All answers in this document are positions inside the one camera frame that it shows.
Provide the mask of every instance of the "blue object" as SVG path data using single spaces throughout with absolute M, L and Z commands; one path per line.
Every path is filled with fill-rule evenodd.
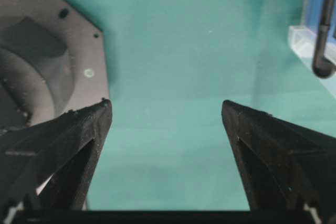
M 308 0 L 306 7 L 304 25 L 306 25 L 315 34 L 317 33 L 320 22 L 322 5 L 323 0 Z M 335 32 L 335 26 L 336 26 L 336 5 L 334 6 L 331 27 L 328 35 L 328 42 L 336 44 L 336 39 L 333 37 Z

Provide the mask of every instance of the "dark gray mounting plate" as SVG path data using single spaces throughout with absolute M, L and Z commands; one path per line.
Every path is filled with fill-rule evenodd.
M 59 13 L 65 8 L 69 14 L 61 19 Z M 65 0 L 0 0 L 0 10 L 0 18 L 32 18 L 67 44 L 75 89 L 65 111 L 109 98 L 102 32 Z M 40 111 L 31 119 L 32 125 L 53 118 L 43 109 Z

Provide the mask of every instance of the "teal tablecloth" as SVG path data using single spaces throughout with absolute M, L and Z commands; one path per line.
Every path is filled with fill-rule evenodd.
M 113 102 L 92 209 L 248 209 L 225 99 L 336 135 L 334 98 L 287 45 L 303 0 L 68 1 L 104 31 Z

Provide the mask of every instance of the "screw hole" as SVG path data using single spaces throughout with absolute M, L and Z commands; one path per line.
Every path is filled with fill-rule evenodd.
M 58 17 L 60 19 L 64 19 L 68 16 L 68 14 L 69 14 L 69 10 L 67 8 L 64 8 L 59 12 Z

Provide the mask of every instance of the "green surface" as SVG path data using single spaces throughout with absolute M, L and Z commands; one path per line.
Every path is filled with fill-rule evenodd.
M 104 30 L 113 102 L 91 208 L 247 209 L 225 99 L 336 135 L 333 97 L 287 44 L 303 0 L 68 1 Z

